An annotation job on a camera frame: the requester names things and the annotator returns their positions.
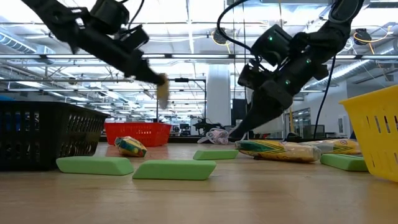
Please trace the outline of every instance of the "column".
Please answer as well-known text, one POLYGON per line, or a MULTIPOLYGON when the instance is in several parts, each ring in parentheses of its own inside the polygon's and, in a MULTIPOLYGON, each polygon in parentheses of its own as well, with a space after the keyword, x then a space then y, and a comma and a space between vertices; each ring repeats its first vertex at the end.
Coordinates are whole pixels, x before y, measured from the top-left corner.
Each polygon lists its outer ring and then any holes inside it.
POLYGON ((207 122, 231 125, 231 82, 228 65, 210 65, 206 81, 207 122))

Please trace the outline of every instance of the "black basket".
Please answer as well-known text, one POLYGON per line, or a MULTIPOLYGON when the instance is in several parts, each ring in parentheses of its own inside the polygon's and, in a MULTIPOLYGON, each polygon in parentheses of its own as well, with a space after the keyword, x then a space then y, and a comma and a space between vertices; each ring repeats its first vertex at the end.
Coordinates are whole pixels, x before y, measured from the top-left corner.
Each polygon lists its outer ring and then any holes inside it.
POLYGON ((57 102, 0 101, 0 170, 49 170, 95 153, 108 115, 57 102))

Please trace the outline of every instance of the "green sponge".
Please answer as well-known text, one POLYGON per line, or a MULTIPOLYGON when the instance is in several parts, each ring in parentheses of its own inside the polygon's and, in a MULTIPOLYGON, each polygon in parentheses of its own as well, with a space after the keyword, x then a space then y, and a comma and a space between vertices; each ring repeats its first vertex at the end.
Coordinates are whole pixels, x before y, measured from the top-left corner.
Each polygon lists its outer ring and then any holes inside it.
POLYGON ((193 159, 214 160, 214 159, 235 159, 238 150, 197 150, 193 159))
POLYGON ((57 159, 57 165, 72 174, 126 175, 134 171, 130 160, 122 157, 72 156, 57 159))
POLYGON ((321 156, 320 162, 324 165, 347 171, 368 171, 365 160, 358 156, 324 154, 321 156))
POLYGON ((138 167, 132 178, 206 180, 215 168, 215 161, 149 160, 138 167))

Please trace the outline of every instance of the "yellow basket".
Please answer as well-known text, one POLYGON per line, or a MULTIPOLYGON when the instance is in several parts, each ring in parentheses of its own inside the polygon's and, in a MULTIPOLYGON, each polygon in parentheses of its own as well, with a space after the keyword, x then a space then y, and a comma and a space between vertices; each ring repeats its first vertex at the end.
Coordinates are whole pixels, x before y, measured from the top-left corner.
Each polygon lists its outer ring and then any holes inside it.
POLYGON ((370 173, 398 182, 398 85, 340 103, 349 115, 370 173))

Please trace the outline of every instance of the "red basket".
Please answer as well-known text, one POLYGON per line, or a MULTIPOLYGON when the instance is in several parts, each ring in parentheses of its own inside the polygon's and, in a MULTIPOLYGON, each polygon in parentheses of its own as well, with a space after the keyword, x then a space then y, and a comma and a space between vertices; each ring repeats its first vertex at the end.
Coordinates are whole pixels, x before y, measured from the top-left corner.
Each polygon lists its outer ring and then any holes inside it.
POLYGON ((108 144, 114 145, 118 137, 130 136, 140 141, 145 147, 167 144, 171 125, 162 123, 105 123, 108 144))

